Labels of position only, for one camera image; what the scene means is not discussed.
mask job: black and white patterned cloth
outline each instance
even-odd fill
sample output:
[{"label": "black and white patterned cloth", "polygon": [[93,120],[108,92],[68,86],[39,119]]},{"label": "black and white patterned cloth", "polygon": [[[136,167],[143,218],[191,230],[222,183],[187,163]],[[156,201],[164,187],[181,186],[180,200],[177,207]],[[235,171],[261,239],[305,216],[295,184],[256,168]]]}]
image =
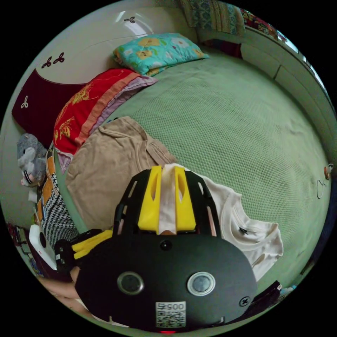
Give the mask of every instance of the black and white patterned cloth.
[{"label": "black and white patterned cloth", "polygon": [[46,154],[47,176],[38,188],[35,217],[52,248],[60,239],[71,240],[79,235],[58,188],[55,172],[54,151]]}]

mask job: pillow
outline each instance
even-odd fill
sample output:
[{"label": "pillow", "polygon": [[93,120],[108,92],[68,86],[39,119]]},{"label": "pillow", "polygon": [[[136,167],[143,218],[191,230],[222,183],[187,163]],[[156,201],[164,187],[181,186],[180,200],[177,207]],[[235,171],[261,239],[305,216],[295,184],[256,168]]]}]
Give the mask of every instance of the pillow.
[{"label": "pillow", "polygon": [[109,69],[97,75],[63,107],[54,126],[54,147],[64,172],[86,139],[122,103],[158,80],[130,69]]},{"label": "pillow", "polygon": [[113,51],[113,58],[141,75],[154,76],[168,67],[209,56],[181,34],[166,33],[125,43]]}]

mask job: white t-shirt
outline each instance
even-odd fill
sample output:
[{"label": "white t-shirt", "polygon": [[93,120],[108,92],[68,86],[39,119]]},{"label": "white t-shirt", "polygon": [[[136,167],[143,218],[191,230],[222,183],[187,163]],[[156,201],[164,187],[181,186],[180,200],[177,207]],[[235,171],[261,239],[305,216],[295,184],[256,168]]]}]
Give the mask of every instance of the white t-shirt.
[{"label": "white t-shirt", "polygon": [[[165,230],[176,232],[174,166],[182,167],[178,164],[168,164],[162,172],[159,233]],[[222,238],[245,254],[258,281],[283,255],[278,224],[250,219],[242,207],[241,194],[216,184],[207,177],[199,176],[204,180],[216,205]]]}]

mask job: gray plush toy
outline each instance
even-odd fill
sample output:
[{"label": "gray plush toy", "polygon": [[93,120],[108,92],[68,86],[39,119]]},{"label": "gray plush toy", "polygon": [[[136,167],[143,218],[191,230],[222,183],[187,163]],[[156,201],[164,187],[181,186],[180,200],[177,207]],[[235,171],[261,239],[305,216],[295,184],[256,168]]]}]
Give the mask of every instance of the gray plush toy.
[{"label": "gray plush toy", "polygon": [[18,141],[18,164],[23,178],[21,185],[34,187],[40,185],[46,176],[47,150],[30,134],[24,133]]}]

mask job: beige t-shirt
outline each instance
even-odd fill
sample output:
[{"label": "beige t-shirt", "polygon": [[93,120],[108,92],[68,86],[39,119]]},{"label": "beige t-shirt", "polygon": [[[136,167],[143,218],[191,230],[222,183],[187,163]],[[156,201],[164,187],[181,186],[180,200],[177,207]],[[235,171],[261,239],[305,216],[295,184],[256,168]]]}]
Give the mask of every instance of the beige t-shirt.
[{"label": "beige t-shirt", "polygon": [[106,230],[134,175],[176,161],[136,121],[121,117],[87,139],[69,164],[65,183],[88,230]]}]

